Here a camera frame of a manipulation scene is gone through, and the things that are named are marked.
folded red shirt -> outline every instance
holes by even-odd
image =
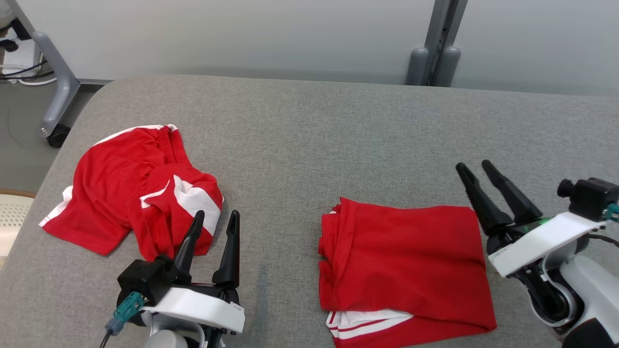
[[[322,216],[320,302],[337,347],[402,347],[496,321],[475,213],[342,198]]]

floor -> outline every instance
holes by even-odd
[[[72,126],[100,86],[80,87],[61,121]],[[56,92],[56,83],[25,86],[0,82],[0,189],[36,193],[59,149],[36,130]]]

teal connector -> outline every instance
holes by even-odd
[[[125,323],[136,315],[144,306],[144,297],[139,292],[132,292],[114,311],[114,317],[105,325],[108,336],[116,336],[123,329]]]
[[[614,203],[609,204],[608,208],[606,208],[605,218],[607,220],[619,222],[619,206]]]
[[[124,321],[125,323],[140,311],[144,306],[142,294],[133,291],[124,301],[118,306],[114,312],[114,318]]]

gray table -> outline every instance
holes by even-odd
[[[0,347],[95,347],[115,309],[116,277],[140,258],[129,235],[101,257],[38,223],[71,185],[80,156],[111,133],[177,125],[195,167],[227,205],[194,279],[219,265],[231,209],[241,212],[245,332],[228,347],[332,347],[318,302],[320,216],[345,196],[395,207],[468,205],[457,162],[488,158],[547,214],[564,211],[563,178],[619,182],[619,100],[481,90],[206,76],[121,80],[85,107],[0,273]],[[485,178],[494,199],[500,195]],[[592,242],[612,269],[619,253]],[[424,347],[559,347],[521,286],[488,270],[498,329]],[[108,347],[141,347],[129,325]]]

red clothing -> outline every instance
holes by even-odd
[[[401,347],[496,328],[477,218],[468,207],[395,209],[342,198],[322,217],[319,252],[326,257],[319,263],[323,309],[410,313],[330,313],[337,347]]]
[[[130,128],[95,144],[63,197],[40,223],[46,232],[107,255],[133,229],[147,261],[173,257],[198,210],[206,216],[195,254],[206,254],[223,203],[217,180],[192,167],[172,124]]]

